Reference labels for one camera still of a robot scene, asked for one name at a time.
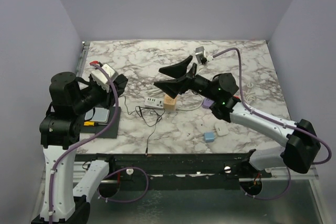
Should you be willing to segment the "beige cube socket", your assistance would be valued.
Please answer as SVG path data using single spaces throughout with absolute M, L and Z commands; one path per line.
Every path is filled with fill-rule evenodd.
M 163 107 L 167 111 L 175 111 L 176 110 L 176 98 L 172 98 L 169 95 L 165 94 L 163 99 Z

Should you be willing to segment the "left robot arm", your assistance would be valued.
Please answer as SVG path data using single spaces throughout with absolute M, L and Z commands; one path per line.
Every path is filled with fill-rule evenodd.
M 93 160 L 88 172 L 77 186 L 73 171 L 80 130 L 85 114 L 100 105 L 109 109 L 118 102 L 128 79 L 116 72 L 109 74 L 112 83 L 94 70 L 86 83 L 72 72 L 61 72 L 51 79 L 51 103 L 39 126 L 45 156 L 46 182 L 40 214 L 32 223 L 87 223 L 90 202 L 101 181 L 115 175 L 116 166 L 108 154 Z

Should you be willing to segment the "black power adapter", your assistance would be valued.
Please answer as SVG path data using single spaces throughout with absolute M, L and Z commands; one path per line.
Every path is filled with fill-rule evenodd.
M 137 116 L 140 118 L 147 127 L 153 128 L 152 133 L 146 139 L 146 149 L 145 155 L 149 153 L 149 140 L 156 131 L 157 125 L 162 121 L 166 109 L 164 108 L 148 108 L 145 106 L 136 105 L 133 110 L 129 110 L 127 105 L 127 98 L 125 95 L 122 95 L 120 98 L 124 99 L 124 106 L 126 108 L 127 115 Z

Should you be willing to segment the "purple power strip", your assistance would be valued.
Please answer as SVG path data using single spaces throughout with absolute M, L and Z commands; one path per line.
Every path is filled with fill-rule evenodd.
M 255 92 L 253 91 L 254 84 L 253 83 L 248 83 L 246 85 L 248 88 L 247 91 L 244 93 L 245 101 L 247 103 L 251 103 L 256 100 Z M 208 98 L 203 99 L 202 107 L 205 109 L 209 109 L 209 107 L 213 104 L 213 100 L 210 100 Z

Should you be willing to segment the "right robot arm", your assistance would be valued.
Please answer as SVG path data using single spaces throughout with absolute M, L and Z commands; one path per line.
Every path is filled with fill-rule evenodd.
M 162 67 L 159 72 L 170 79 L 157 81 L 154 85 L 172 98 L 188 90 L 213 101 L 212 114 L 219 120 L 250 128 L 271 138 L 279 147 L 263 151 L 250 151 L 247 161 L 241 164 L 246 177 L 254 177 L 265 168 L 287 166 L 291 170 L 306 174 L 321 148 L 311 122 L 280 119 L 247 105 L 235 96 L 238 91 L 231 73 L 220 73 L 208 80 L 197 74 L 197 65 L 187 69 L 192 57 L 180 63 Z

